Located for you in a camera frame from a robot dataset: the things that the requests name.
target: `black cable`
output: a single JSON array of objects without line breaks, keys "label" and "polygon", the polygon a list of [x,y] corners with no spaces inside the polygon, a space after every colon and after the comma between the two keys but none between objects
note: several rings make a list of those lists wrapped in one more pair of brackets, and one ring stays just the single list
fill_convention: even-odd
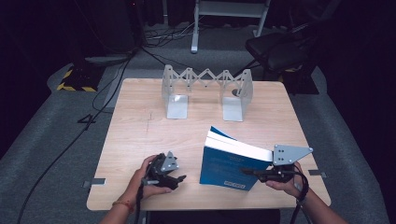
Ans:
[{"label": "black cable", "polygon": [[308,216],[308,214],[304,211],[304,209],[301,209],[301,211],[303,212],[306,222],[308,222],[308,224],[312,224],[311,222],[311,218]]},{"label": "black cable", "polygon": [[142,181],[136,194],[136,212],[134,214],[134,224],[138,223],[140,217],[140,203],[142,202],[143,199],[143,187],[145,186]]},{"label": "black cable", "polygon": [[[122,73],[121,73],[121,78],[120,80],[122,80],[122,76],[123,73],[125,71],[126,66],[128,65],[128,63],[132,60],[134,56],[134,52],[132,54],[132,56],[129,58],[128,62],[124,65]],[[43,177],[47,174],[47,172],[50,170],[50,168],[52,168],[52,166],[62,157],[62,155],[71,147],[73,146],[76,141],[82,136],[82,134],[88,130],[88,128],[90,127],[90,125],[93,123],[93,121],[103,112],[103,110],[106,108],[106,106],[108,105],[108,103],[111,101],[111,99],[114,97],[114,95],[116,94],[116,91],[113,92],[113,94],[111,95],[110,99],[107,101],[107,103],[91,118],[89,119],[89,121],[87,122],[87,124],[85,125],[85,127],[78,133],[78,135],[73,139],[73,141],[58,155],[57,158],[55,158],[55,160],[47,167],[47,169],[43,172],[43,174],[41,174],[41,176],[37,179],[37,181],[33,184],[32,188],[30,189],[28,195],[26,196],[25,201],[23,202],[20,214],[18,216],[18,221],[17,223],[20,224],[21,223],[21,218],[23,216],[23,211],[26,207],[26,204],[28,203],[30,197],[32,196],[33,192],[35,191],[35,188],[37,187],[38,183],[41,181],[41,179],[43,179]]]},{"label": "black cable", "polygon": [[190,25],[188,25],[185,28],[176,28],[173,29],[172,32],[170,34],[167,34],[167,31],[169,31],[169,29],[167,29],[165,32],[163,32],[161,35],[157,35],[157,36],[153,36],[153,37],[149,37],[151,39],[155,39],[157,37],[159,37],[158,43],[157,44],[149,44],[147,43],[145,45],[145,47],[147,48],[157,48],[157,47],[163,47],[165,45],[167,45],[168,43],[170,43],[173,40],[179,40],[182,39],[184,37],[186,37],[187,35],[192,35],[193,33],[187,33],[187,34],[183,34],[184,32],[189,32],[190,30],[193,29],[193,25],[194,22]]},{"label": "black cable", "polygon": [[188,66],[188,65],[186,65],[186,64],[184,64],[184,63],[178,63],[178,62],[175,61],[175,60],[165,58],[165,57],[163,57],[163,56],[161,56],[161,55],[158,55],[158,54],[150,53],[150,52],[148,52],[148,51],[147,51],[146,49],[144,49],[144,48],[142,48],[142,50],[145,51],[149,56],[153,57],[155,60],[157,60],[158,62],[160,62],[161,64],[163,64],[164,66],[166,66],[166,63],[164,63],[163,61],[161,61],[158,57],[163,58],[163,59],[165,59],[165,60],[167,60],[167,61],[170,61],[170,62],[173,62],[173,63],[177,63],[177,64],[180,64],[180,65],[183,65],[183,66],[186,66],[186,67],[190,67],[190,68],[192,68],[193,70],[198,71],[198,72],[200,72],[200,73],[203,72],[203,71],[201,71],[201,70],[199,70],[199,69],[196,69],[196,68],[194,68],[194,67],[192,67],[192,66]]},{"label": "black cable", "polygon": [[[99,94],[102,92],[102,91],[104,91],[108,86],[110,86],[110,84],[111,83],[113,83],[113,81],[119,76],[119,73],[120,73],[120,69],[123,67],[123,64],[119,67],[119,69],[117,69],[117,74],[113,77],[113,79],[111,79],[97,94],[96,94],[96,96],[95,96],[95,98],[93,98],[93,101],[92,101],[92,108],[93,109],[95,109],[95,110],[97,110],[97,111],[99,111],[100,109],[98,109],[98,108],[96,108],[96,106],[95,106],[95,100],[96,100],[96,98],[99,96]],[[113,112],[108,112],[108,111],[103,111],[103,113],[107,113],[107,114],[112,114]]]},{"label": "black cable", "polygon": [[[287,175],[299,175],[302,178],[303,189],[301,190],[300,196],[297,198],[298,202],[301,203],[305,200],[306,193],[309,191],[309,184],[308,184],[308,179],[306,178],[306,176],[300,171],[300,169],[297,166],[295,166],[295,167],[299,170],[299,172],[284,171],[282,173],[287,174]],[[291,216],[290,224],[295,223],[295,220],[297,218],[298,213],[300,212],[300,209],[301,209],[301,205],[297,203],[297,205],[293,211],[293,214]]]},{"label": "black cable", "polygon": [[[183,35],[183,33],[184,33],[186,30],[188,30],[188,29],[189,29],[189,27],[174,28],[174,29],[173,29],[173,33],[177,32],[177,33],[175,34],[175,36]],[[162,32],[161,34],[159,34],[157,31],[160,31],[160,30],[165,30],[165,31]],[[168,30],[169,30],[169,29],[147,30],[147,31],[145,31],[145,33],[146,33],[146,39],[153,40],[153,39],[157,39],[157,38],[162,38],[162,37],[168,35],[168,34],[166,33]]]},{"label": "black cable", "polygon": [[126,61],[128,61],[129,57],[131,57],[131,54],[126,55],[125,58],[108,60],[105,62],[93,62],[93,61],[87,61],[87,62],[93,64],[94,66],[98,66],[98,67],[109,67],[109,66],[120,64],[120,63],[125,63]]},{"label": "black cable", "polygon": [[155,60],[157,60],[158,62],[160,62],[161,64],[163,64],[163,66],[166,66],[166,63],[164,63],[163,61],[159,60],[157,57],[155,57],[152,53],[148,52],[146,49],[141,48],[143,51],[145,51],[148,55],[150,55],[151,57],[153,57]]}]

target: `person's right hand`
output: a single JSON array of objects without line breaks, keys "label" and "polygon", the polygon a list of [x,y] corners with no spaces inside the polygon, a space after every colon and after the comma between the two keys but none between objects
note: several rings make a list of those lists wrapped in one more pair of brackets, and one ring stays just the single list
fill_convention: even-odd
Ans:
[{"label": "person's right hand", "polygon": [[[125,192],[120,196],[120,200],[135,203],[136,194],[142,183],[142,178],[145,176],[149,163],[154,161],[157,155],[152,155],[144,159],[140,169],[134,172],[134,175],[129,182],[129,185]],[[143,187],[143,199],[156,194],[164,194],[172,192],[171,189],[166,187],[156,187],[156,186],[145,186]]]},{"label": "person's right hand", "polygon": [[[302,171],[301,165],[299,162],[295,162],[294,164],[298,167],[298,169],[300,169],[300,171]],[[265,185],[272,189],[284,190],[287,194],[289,194],[295,198],[298,198],[300,196],[301,192],[294,186],[294,183],[297,183],[301,187],[303,186],[303,180],[301,179],[301,177],[299,175],[295,175],[294,178],[292,178],[287,183],[280,183],[280,182],[276,182],[273,180],[268,180],[265,182]]]}]

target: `black chair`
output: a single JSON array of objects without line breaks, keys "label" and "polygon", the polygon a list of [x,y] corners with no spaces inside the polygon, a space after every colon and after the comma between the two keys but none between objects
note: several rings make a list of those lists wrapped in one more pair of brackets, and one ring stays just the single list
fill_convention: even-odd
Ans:
[{"label": "black chair", "polygon": [[243,70],[255,67],[253,65],[257,63],[264,68],[263,80],[269,74],[281,77],[292,72],[295,80],[291,92],[295,94],[318,63],[323,50],[319,40],[329,22],[330,19],[311,21],[287,32],[275,32],[248,39],[245,48],[254,60],[235,75],[238,76]]}]

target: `blue book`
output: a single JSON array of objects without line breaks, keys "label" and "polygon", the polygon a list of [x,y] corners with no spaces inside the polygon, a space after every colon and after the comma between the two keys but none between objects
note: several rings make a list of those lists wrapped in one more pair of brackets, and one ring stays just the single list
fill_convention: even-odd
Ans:
[{"label": "blue book", "polygon": [[211,127],[204,146],[200,184],[251,190],[258,179],[245,175],[241,168],[265,170],[272,160],[271,150],[236,141]]}]

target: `person's left hand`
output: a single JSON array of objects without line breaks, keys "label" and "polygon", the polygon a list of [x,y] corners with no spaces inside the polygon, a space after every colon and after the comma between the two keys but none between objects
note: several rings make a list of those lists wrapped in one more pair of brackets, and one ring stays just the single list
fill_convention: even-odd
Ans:
[{"label": "person's left hand", "polygon": [[[153,161],[156,157],[157,155],[152,155],[144,159],[141,167],[134,172],[134,175],[132,176],[131,181],[129,182],[128,188],[120,197],[121,199],[124,199],[125,201],[129,201],[129,202],[135,201],[137,191],[140,187],[142,178],[146,174],[149,163]],[[143,187],[143,199],[147,199],[152,195],[164,194],[170,192],[172,192],[172,190],[166,187],[160,188],[153,185],[145,186]]]}]

